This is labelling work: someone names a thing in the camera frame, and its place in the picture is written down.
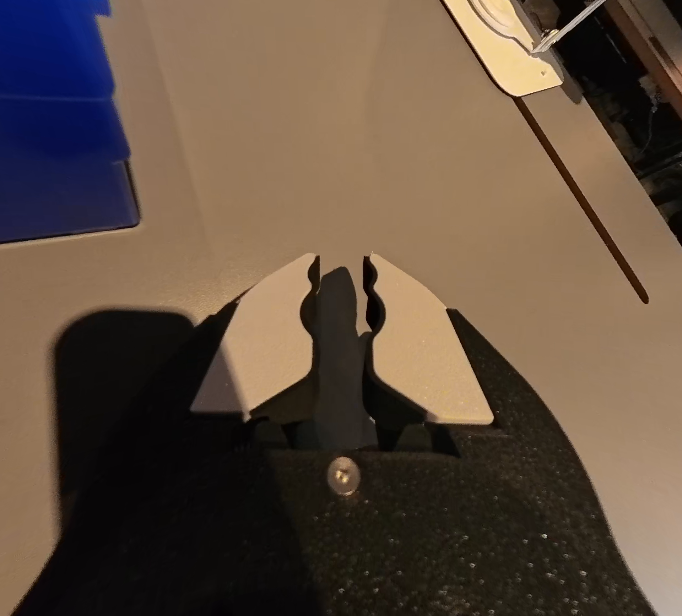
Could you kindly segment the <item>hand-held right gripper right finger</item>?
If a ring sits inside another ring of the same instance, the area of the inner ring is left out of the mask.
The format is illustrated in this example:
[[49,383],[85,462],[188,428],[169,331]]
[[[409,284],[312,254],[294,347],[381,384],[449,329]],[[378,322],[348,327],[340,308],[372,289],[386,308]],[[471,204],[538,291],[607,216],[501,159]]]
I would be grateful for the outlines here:
[[379,254],[363,259],[368,298],[363,402],[375,423],[489,426],[494,415],[446,305]]

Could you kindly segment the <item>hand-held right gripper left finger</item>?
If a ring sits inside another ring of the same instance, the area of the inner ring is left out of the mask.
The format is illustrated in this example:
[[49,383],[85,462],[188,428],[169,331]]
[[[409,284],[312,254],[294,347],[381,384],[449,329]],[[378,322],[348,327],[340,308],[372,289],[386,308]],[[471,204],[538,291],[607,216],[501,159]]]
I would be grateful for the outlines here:
[[320,257],[303,254],[240,297],[191,405],[244,422],[312,419],[319,396]]

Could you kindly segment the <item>white desk lamp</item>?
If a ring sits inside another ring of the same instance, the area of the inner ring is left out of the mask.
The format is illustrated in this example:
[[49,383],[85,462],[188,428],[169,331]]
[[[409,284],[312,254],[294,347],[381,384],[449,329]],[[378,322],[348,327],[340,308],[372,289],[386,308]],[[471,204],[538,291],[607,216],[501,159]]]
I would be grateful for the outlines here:
[[563,72],[552,52],[610,0],[594,0],[562,29],[540,34],[520,0],[440,0],[499,88],[513,98],[560,86]]

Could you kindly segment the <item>blue plastic storage bin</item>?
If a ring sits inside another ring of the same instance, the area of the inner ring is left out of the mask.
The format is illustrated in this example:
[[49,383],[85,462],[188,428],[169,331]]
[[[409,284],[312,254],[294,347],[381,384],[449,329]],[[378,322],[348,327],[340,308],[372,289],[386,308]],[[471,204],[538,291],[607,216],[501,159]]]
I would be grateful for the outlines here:
[[1,0],[2,244],[139,224],[98,24],[110,12],[110,0]]

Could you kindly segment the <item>brown wooden table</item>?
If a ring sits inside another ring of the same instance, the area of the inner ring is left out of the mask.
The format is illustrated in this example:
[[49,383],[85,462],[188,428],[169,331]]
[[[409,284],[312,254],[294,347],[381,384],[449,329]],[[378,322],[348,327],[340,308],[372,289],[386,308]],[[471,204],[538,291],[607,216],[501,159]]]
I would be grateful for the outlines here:
[[663,0],[607,0],[605,12],[681,116],[681,25]]

